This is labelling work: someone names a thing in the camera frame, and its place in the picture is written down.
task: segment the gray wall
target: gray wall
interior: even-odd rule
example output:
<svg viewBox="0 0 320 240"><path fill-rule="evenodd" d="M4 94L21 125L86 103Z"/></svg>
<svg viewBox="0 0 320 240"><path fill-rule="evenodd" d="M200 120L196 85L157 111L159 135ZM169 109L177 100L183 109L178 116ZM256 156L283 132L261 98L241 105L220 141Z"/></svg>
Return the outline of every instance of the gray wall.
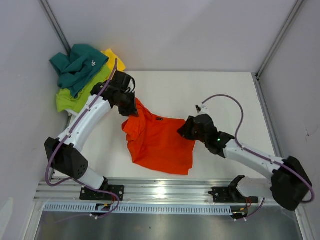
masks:
<svg viewBox="0 0 320 240"><path fill-rule="evenodd" d="M320 1L308 0L261 78L283 153L300 159L316 193L320 237Z"/></svg>
<svg viewBox="0 0 320 240"><path fill-rule="evenodd" d="M128 71L256 72L296 0L49 0L70 45Z"/></svg>
<svg viewBox="0 0 320 240"><path fill-rule="evenodd" d="M44 142L67 119L56 110L49 63L63 49L37 0L1 1L0 33L0 208L14 199L3 239L18 240L44 178Z"/></svg>

